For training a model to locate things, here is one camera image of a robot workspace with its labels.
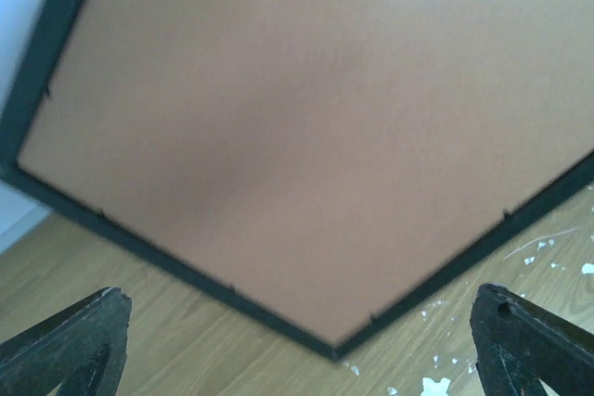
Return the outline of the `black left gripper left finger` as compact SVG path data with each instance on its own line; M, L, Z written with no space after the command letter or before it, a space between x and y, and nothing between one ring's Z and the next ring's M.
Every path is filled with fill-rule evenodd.
M114 395L132 300L105 287L1 344L3 395Z

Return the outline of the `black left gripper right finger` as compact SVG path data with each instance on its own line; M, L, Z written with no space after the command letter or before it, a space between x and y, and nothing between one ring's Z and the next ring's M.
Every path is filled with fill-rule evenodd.
M484 283L471 308L486 395L593 393L593 334L507 288Z

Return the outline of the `black picture frame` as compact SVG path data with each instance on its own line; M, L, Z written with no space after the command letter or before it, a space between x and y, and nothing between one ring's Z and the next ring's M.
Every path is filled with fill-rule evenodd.
M25 137L44 96L50 94L55 71L85 0L43 0L38 19L25 47L15 80L1 115L1 179L98 236L120 245L195 289L271 328L322 357L340 361L392 323L483 261L503 244L561 206L593 181L593 156L587 154L514 211L504 211L500 222L467 246L441 269L425 278L381 313L371 313L368 323L333 346L266 307L250 300L231 285L191 267L129 230L69 198L25 172L17 161Z

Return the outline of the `brown backing board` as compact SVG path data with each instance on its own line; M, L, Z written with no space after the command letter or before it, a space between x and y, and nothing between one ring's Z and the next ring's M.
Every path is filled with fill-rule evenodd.
M19 166L336 346L593 148L593 0L87 0Z

